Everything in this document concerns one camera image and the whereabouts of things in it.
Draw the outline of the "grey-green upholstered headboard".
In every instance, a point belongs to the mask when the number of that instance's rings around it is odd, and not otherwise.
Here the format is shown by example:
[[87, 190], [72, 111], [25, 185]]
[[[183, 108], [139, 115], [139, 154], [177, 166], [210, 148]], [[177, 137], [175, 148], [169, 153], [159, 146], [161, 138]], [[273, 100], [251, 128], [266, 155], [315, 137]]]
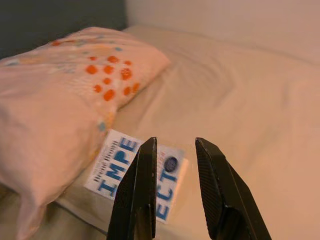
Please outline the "grey-green upholstered headboard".
[[84, 28], [127, 24], [126, 0], [0, 0], [0, 60]]

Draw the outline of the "white paperback book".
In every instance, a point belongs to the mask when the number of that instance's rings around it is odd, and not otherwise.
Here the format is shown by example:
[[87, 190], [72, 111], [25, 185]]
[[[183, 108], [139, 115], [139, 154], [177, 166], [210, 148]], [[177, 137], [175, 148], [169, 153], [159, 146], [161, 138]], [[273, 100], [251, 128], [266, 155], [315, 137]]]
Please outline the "white paperback book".
[[[113, 201], [142, 143], [140, 139], [110, 130], [84, 187]], [[156, 219], [162, 223], [168, 221], [188, 164], [183, 150], [157, 146]]]

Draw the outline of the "pink pillow with orange dots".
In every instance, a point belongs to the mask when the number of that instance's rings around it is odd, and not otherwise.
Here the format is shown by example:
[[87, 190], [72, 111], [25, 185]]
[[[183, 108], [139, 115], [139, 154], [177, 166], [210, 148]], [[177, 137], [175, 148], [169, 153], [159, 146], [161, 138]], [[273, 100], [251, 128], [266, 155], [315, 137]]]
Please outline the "pink pillow with orange dots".
[[89, 27], [0, 60], [0, 183], [21, 199], [16, 240], [95, 158], [117, 110], [170, 64], [157, 48]]

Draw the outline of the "bed with beige sheet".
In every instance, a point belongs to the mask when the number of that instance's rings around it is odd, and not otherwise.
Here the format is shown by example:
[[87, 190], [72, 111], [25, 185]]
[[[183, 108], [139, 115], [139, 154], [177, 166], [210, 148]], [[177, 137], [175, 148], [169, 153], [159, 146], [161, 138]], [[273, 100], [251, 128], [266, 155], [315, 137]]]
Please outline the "bed with beige sheet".
[[[195, 139], [217, 145], [249, 186], [272, 240], [320, 240], [320, 63], [176, 31], [122, 31], [170, 61], [111, 128], [180, 149], [187, 170], [156, 240], [209, 240]], [[85, 188], [90, 164], [46, 207], [29, 240], [105, 240], [112, 201]], [[17, 192], [0, 183], [0, 240], [16, 240]]]

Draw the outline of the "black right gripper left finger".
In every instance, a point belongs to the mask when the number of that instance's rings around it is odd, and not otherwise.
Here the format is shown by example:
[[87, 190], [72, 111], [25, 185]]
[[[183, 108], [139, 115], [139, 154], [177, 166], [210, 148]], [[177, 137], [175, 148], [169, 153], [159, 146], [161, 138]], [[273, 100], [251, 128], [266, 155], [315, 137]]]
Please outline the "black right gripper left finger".
[[106, 240], [153, 240], [156, 236], [157, 138], [138, 149], [113, 203]]

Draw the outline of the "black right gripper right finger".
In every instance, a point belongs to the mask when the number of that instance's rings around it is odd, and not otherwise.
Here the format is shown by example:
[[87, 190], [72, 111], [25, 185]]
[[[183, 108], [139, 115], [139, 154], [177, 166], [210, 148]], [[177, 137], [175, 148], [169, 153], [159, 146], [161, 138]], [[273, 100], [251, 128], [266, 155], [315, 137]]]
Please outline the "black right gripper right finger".
[[195, 140], [200, 192], [211, 240], [272, 240], [254, 197], [221, 150]]

